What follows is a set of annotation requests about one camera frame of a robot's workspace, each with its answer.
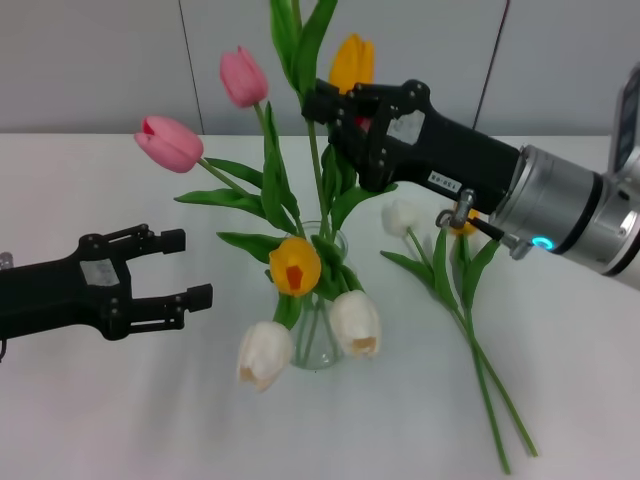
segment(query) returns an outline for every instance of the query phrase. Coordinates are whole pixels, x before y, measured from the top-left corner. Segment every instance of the white tulip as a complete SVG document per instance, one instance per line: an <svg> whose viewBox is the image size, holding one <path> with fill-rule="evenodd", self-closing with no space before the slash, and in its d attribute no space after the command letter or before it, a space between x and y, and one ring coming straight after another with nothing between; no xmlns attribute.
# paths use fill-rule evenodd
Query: white tulip
<svg viewBox="0 0 640 480"><path fill-rule="evenodd" d="M289 330L275 322L259 322L245 333L238 356L238 379L264 392L293 355Z"/></svg>
<svg viewBox="0 0 640 480"><path fill-rule="evenodd" d="M375 304L362 291L354 290L335 299L329 323L347 355L366 353L370 357L380 349L380 315Z"/></svg>
<svg viewBox="0 0 640 480"><path fill-rule="evenodd" d="M396 199L382 208L382 226L389 235L404 237L409 227L415 229L420 210L407 200Z"/></svg>

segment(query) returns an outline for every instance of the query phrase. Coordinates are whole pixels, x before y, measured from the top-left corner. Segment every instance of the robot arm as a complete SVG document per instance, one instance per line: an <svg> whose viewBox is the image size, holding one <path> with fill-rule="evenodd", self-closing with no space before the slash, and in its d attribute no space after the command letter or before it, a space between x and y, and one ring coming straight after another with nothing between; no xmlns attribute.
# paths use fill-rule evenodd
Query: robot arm
<svg viewBox="0 0 640 480"><path fill-rule="evenodd" d="M537 246L640 289L639 90L640 66L620 93L604 175L445 118L415 80L358 84L346 95L319 80L302 114L328 126L329 142L353 164L363 188L417 183L457 202L448 220L454 227L472 208L488 214L488 223L472 223L500 237L514 258ZM363 117L371 121L368 131L359 127Z"/></svg>
<svg viewBox="0 0 640 480"><path fill-rule="evenodd" d="M141 225L109 235L85 235L78 249L62 260L9 268L10 257L1 257L0 339L77 324L98 329L107 340L184 328L185 310L211 307L212 286L133 299L127 261L152 253L181 252L185 243L183 230L156 236Z"/></svg>

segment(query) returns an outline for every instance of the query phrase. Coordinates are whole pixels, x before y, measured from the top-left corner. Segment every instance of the clear glass vase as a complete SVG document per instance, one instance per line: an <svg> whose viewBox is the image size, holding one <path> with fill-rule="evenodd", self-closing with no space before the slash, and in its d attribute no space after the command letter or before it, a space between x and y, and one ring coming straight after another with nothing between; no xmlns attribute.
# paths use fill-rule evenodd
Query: clear glass vase
<svg viewBox="0 0 640 480"><path fill-rule="evenodd" d="M307 238L320 233L320 222L305 222L302 226ZM346 258L347 240L342 232L336 234L335 244ZM332 302L315 293L303 297L302 312L291 329L294 344L292 365L305 370L320 370L335 365L342 358L342 349L329 325L331 305Z"/></svg>

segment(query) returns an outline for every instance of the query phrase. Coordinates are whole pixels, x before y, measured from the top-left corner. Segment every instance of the white label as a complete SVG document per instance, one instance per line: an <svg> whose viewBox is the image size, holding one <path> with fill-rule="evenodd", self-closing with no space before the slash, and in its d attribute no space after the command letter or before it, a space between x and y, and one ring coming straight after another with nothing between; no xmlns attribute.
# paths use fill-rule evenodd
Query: white label
<svg viewBox="0 0 640 480"><path fill-rule="evenodd" d="M453 193L458 193L462 187L460 182L456 182L453 178L446 177L436 171L431 172L428 182L438 185L439 187L446 188Z"/></svg>
<svg viewBox="0 0 640 480"><path fill-rule="evenodd" d="M409 115L403 115L398 119L392 118L389 122L387 135L408 145L415 145L420 138L422 124L424 123L424 113L416 110Z"/></svg>
<svg viewBox="0 0 640 480"><path fill-rule="evenodd" d="M84 273L84 280L87 285L113 287L120 283L116 270L113 268L113 263L108 258L93 262L80 262L80 268Z"/></svg>

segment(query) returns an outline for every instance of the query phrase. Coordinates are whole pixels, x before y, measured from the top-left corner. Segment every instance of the tulip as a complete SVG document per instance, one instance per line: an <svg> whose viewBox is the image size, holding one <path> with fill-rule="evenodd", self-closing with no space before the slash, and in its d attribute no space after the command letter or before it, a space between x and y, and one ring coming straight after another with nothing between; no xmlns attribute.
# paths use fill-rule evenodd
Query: tulip
<svg viewBox="0 0 640 480"><path fill-rule="evenodd" d="M478 215L479 214L476 210L471 210L469 212L469 218L476 218ZM462 228L452 228L451 231L456 235L472 235L475 233L476 227L467 222Z"/></svg>
<svg viewBox="0 0 640 480"><path fill-rule="evenodd" d="M249 53L238 47L238 53L225 53L220 59L220 80L231 101L240 108L252 107L267 98L267 77Z"/></svg>
<svg viewBox="0 0 640 480"><path fill-rule="evenodd" d="M380 316L375 304L362 291L343 293L335 299L329 323L347 355L366 353L373 356L380 349Z"/></svg>
<svg viewBox="0 0 640 480"><path fill-rule="evenodd" d="M278 378L293 355L289 330L274 322L259 322L242 339L238 356L238 379L264 392Z"/></svg>
<svg viewBox="0 0 640 480"><path fill-rule="evenodd" d="M418 226L418 207L406 200L397 199L382 208L382 226L389 235L404 237L409 228Z"/></svg>
<svg viewBox="0 0 640 480"><path fill-rule="evenodd" d="M176 173L191 170L204 152L198 135L168 117L145 117L133 138L151 160Z"/></svg>
<svg viewBox="0 0 640 480"><path fill-rule="evenodd" d="M301 297L318 284L322 264L304 238L290 237L269 254L273 283L280 293Z"/></svg>
<svg viewBox="0 0 640 480"><path fill-rule="evenodd" d="M333 60L329 83L345 94L356 83L373 83L374 46L352 34L342 44Z"/></svg>

